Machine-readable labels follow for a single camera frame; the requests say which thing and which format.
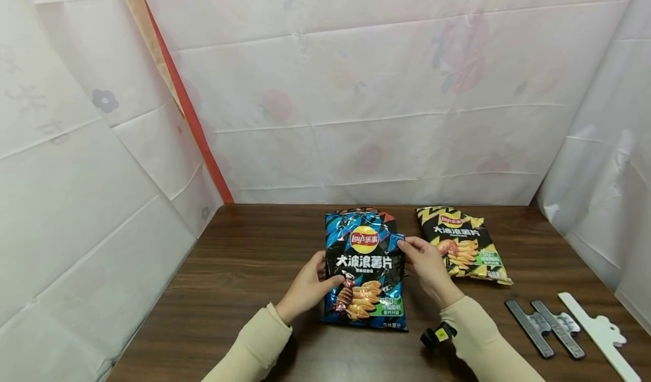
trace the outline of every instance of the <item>wooden table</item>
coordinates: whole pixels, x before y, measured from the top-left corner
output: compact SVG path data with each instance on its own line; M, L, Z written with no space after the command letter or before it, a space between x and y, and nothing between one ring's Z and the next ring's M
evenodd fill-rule
M224 206L198 240L108 378L119 381L200 381L221 359L241 327L267 302L277 302L312 254L324 248L323 212L342 206ZM398 231L418 235L413 207L380 206ZM541 359L504 305L542 299L565 309L570 292L592 316L606 315L628 344L620 352L642 380L651 380L651 338L533 207L463 207L484 216L515 286L460 279L462 290L491 315L509 343L547 381L618 381L584 333L576 340L587 357L573 361L555 336L556 357ZM426 351L421 332L438 324L438 309L415 276L405 280L410 332L324 325L313 310L296 320L294 338L270 381L466 381L474 376L453 352Z

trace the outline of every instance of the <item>yellow chip bag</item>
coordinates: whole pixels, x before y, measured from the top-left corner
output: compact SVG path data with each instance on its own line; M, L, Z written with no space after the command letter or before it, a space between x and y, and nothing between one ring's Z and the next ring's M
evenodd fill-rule
M511 286L506 269L483 218L475 218L452 207L416 208L423 238L439 249L448 274L493 280Z

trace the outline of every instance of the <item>red edge strip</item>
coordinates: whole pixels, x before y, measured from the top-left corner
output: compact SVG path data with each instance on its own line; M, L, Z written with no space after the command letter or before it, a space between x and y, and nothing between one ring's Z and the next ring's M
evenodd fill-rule
M217 162L215 161L215 158L210 151L210 146L207 144L206 135L203 133L203 129L199 123L197 113L194 112L194 107L192 106L188 92L185 91L185 86L181 81L179 71L176 69L174 62L172 61L170 51L168 51L167 45L164 43L160 30L158 30L158 25L156 25L154 15L151 14L149 5L147 5L147 12L149 12L149 18L151 19L151 24L154 26L154 32L156 34L156 38L158 39L158 44L160 45L161 51L163 52L164 62L167 65L167 69L170 71L170 76L172 77L172 83L176 90L176 95L179 96L181 108L183 108L183 112L185 113L185 120L188 121L188 126L190 126L190 131L192 131L194 140L197 142L197 146L199 147L201 155L206 161L207 171L210 173L215 186L217 186L217 190L219 191L223 202L227 204L232 203L233 196L231 194L231 190L228 189L226 180L224 180L224 176L222 176L222 172L220 171L219 166L217 165Z

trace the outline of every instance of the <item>hand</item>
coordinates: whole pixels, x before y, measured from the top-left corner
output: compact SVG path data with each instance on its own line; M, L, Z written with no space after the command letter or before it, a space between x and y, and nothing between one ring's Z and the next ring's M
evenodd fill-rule
M343 283L344 277L333 276L323 280L326 269L326 251L314 254L298 273L287 294L276 305L276 313L282 321L290 325L299 315L312 309L331 289Z
M398 241L398 248L406 255L407 270L418 275L420 286L440 309L462 299L463 292L448 276L438 246L411 236Z

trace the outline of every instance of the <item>white backdrop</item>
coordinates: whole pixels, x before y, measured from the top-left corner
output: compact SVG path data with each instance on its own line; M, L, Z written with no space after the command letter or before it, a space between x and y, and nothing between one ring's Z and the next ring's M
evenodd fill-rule
M95 381L221 199L124 0L0 30L0 381Z
M147 0L236 202L527 205L628 0Z
M237 202L526 205L551 166L648 326L650 0L148 1ZM0 27L0 380L93 381L222 201L124 0Z
M651 0L633 0L539 194L651 332Z

